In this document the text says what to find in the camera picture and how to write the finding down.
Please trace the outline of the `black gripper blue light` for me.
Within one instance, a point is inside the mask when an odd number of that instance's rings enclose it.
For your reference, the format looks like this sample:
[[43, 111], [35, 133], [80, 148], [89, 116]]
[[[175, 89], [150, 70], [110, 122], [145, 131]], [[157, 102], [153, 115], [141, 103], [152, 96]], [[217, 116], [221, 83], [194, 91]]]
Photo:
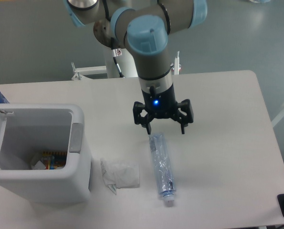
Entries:
[[[175, 98], [174, 85], [170, 86], [166, 91], [156, 94], [154, 97], [142, 91], [145, 104], [134, 102], [133, 117], [136, 125], [141, 125], [147, 130], [147, 134], [151, 134], [151, 121], [156, 119], [171, 118], [180, 123], [181, 133], [185, 134], [185, 127], [193, 123], [193, 110], [190, 99], [185, 99], [178, 103]], [[142, 111], [146, 111], [146, 115], [142, 116]]]

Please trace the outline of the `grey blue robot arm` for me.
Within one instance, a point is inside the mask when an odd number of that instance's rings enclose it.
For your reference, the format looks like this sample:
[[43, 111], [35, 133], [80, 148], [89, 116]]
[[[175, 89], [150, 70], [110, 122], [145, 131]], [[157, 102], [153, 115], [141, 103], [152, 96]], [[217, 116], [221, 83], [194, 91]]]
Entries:
[[134, 122], [151, 133], [154, 119], [172, 119], [181, 128], [193, 122], [189, 99], [177, 102], [168, 58], [168, 36], [203, 23], [204, 0], [159, 0], [135, 10], [120, 0], [66, 0], [64, 5], [77, 27], [107, 20], [112, 44], [133, 56], [144, 102], [133, 105]]

